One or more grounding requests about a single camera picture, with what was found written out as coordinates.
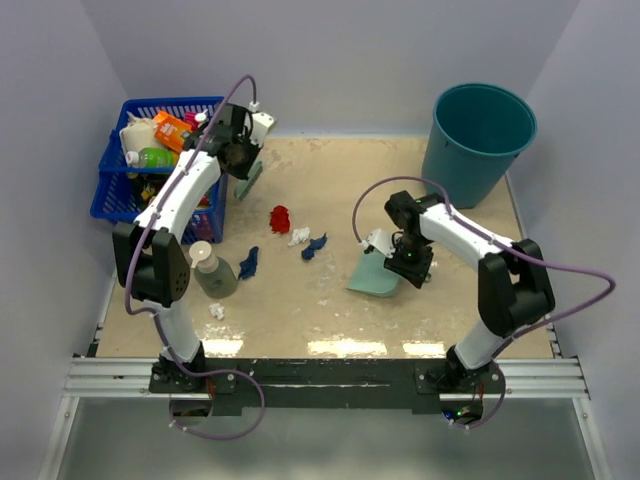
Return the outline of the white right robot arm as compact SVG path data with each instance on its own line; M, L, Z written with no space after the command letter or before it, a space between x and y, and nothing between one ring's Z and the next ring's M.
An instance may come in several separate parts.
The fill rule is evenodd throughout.
M421 288L436 242L478 275L478 322L449 348L445 364L427 375L439 392L469 392L509 337L555 308L541 250L532 240L514 242L462 218L436 194L414 199L401 191L390 196L385 211L400 231L385 253L387 270Z

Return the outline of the green plastic dustpan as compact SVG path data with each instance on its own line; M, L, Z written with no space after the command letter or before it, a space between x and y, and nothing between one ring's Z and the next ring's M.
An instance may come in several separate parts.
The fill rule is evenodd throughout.
M347 289L379 298L393 296L402 278L384 266L386 257L378 251L362 253Z

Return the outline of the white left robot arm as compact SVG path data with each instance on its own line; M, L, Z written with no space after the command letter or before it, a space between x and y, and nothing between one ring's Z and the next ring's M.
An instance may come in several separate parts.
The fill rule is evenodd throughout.
M185 392L200 390L207 368L195 360L201 351L183 299L191 267L181 240L204 194L228 174L249 186L266 136L275 124L257 100L247 106L222 100L183 143L160 192L131 223L113 231L119 284L130 315L151 315L162 355L175 363L171 378Z

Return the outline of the red paper scrap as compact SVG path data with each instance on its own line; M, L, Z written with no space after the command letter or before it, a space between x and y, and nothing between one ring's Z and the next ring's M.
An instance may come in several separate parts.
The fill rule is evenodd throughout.
M290 215L287 207L277 205L270 212L270 227L273 233L286 234L290 231Z

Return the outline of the green hand brush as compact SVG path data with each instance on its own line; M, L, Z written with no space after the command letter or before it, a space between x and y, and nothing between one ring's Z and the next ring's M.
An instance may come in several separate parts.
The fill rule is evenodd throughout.
M248 172L248 177L240 180L234 188L234 198L242 201L249 194L263 172L263 162L256 160Z

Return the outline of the white paper wad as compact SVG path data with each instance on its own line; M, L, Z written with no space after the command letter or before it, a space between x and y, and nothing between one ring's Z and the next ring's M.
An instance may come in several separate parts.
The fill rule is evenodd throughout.
M303 227L303 228L296 228L291 232L291 239L288 243L289 247L293 247L296 245L299 245L301 243L307 242L310 238L310 228L309 227Z

